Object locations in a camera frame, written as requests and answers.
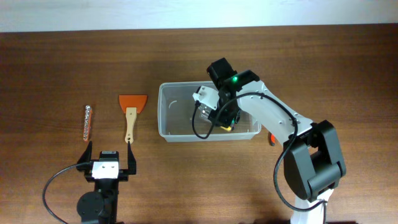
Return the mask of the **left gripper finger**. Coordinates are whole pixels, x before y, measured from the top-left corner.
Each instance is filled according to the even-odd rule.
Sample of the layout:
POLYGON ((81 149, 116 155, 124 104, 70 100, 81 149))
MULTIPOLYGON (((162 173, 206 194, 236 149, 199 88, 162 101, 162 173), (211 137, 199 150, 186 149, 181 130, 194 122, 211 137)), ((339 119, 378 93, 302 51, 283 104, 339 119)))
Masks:
POLYGON ((131 143, 129 141, 127 142, 127 166, 128 166, 128 170, 136 170, 137 169, 136 158, 134 157, 134 154, 132 152, 131 143))
POLYGON ((80 156, 79 160, 78 160, 78 164, 82 164, 82 163, 87 163, 91 161, 91 154, 92 154, 92 146, 93 143, 90 141, 85 149, 85 151, 83 152, 83 154, 80 156))

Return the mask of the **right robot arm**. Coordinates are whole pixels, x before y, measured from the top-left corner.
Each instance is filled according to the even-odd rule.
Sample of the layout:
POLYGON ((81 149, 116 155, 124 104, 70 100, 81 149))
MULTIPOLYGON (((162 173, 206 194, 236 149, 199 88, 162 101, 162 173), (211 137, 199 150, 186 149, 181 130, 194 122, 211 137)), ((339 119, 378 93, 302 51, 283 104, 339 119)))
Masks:
POLYGON ((257 119, 283 147, 273 182, 281 201, 294 211, 290 222, 326 223, 328 200, 346 175, 335 127, 289 108, 254 72, 239 73, 225 58, 206 71, 215 88, 199 88, 195 105, 210 109, 212 127, 233 129, 243 111, 257 119))

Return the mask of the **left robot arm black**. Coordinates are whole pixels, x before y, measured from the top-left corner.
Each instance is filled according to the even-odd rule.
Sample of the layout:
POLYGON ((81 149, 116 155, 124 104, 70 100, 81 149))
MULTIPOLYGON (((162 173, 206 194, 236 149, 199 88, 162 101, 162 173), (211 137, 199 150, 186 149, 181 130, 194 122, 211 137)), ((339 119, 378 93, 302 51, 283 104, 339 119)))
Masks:
POLYGON ((116 223, 119 183, 127 182, 137 172, 137 164, 131 143, 127 144, 127 168, 119 167, 119 152, 102 151, 98 159, 92 159, 93 143, 89 142, 78 160, 77 170, 82 172, 94 190, 83 194, 76 206, 82 223, 116 223))

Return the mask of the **screwdriver set clear case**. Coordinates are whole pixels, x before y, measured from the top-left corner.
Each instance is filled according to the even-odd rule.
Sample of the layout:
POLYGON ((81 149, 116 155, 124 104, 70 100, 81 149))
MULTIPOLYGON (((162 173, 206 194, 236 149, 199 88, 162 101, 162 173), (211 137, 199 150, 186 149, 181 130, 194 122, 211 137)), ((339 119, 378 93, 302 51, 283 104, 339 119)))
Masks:
MULTIPOLYGON (((198 110, 200 112, 200 118, 206 121, 207 123, 212 123, 212 121, 215 119, 217 115, 217 112, 215 110, 211 109, 209 106, 206 106, 204 104, 201 104, 198 110)), ((217 121, 215 126, 224 129, 225 131, 228 132, 233 130, 231 123, 225 121, 217 121)))

